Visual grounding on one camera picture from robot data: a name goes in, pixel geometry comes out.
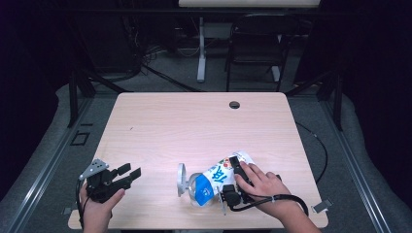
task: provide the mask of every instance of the chair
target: chair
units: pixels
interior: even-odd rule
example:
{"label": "chair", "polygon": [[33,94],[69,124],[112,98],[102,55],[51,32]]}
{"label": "chair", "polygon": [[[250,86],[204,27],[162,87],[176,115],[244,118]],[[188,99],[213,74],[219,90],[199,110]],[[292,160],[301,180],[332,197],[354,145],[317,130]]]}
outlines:
{"label": "chair", "polygon": [[291,41],[299,27],[297,18],[288,15],[249,14],[233,22],[224,69],[229,91],[231,64],[280,67],[276,87],[279,91]]}

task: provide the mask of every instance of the gray floor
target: gray floor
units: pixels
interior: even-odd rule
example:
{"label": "gray floor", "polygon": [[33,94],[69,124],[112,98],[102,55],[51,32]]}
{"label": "gray floor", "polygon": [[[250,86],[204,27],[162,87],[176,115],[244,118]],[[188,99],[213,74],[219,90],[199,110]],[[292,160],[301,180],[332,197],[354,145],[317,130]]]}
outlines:
{"label": "gray floor", "polygon": [[[223,71],[225,49],[219,46],[208,48],[205,83],[196,81],[197,56],[183,56],[177,53],[159,52],[149,66],[159,72],[204,91],[224,91]],[[282,91],[293,88],[292,79],[297,66],[300,48],[292,51],[287,66]],[[263,69],[233,70],[235,80],[245,80],[254,74],[259,80],[270,81],[270,73]],[[148,73],[145,69],[133,79],[117,82],[128,90],[136,92],[182,91],[177,86]],[[80,96],[82,116],[72,128],[69,122],[68,86],[58,92],[59,108],[50,129],[34,152],[26,168],[15,182],[8,195],[0,203],[0,232],[76,232],[67,226],[69,216],[62,215],[66,207],[75,201],[75,184],[79,174],[94,156],[105,124],[116,101],[116,94],[102,84],[95,83],[97,94],[93,99]],[[234,83],[231,91],[272,91],[271,83]],[[328,152],[326,172],[318,183],[323,199],[329,198],[334,205],[327,212],[329,224],[323,232],[408,232],[412,230],[411,211],[392,193],[380,173],[370,162],[363,145],[361,129],[354,107],[346,97],[343,101],[342,125],[344,131],[336,133],[329,122],[329,104],[318,102],[314,96],[317,87],[289,98],[295,120],[302,123],[323,141]],[[325,163],[325,153],[312,134],[297,126],[305,151],[317,178]],[[74,133],[89,133],[84,146],[70,146]],[[342,146],[343,136],[350,146],[350,152],[360,166],[361,174],[370,188],[372,198],[363,196],[358,178],[348,164],[347,150]],[[371,218],[374,214],[366,207],[369,201],[378,204],[383,220],[388,223],[382,229]]]}

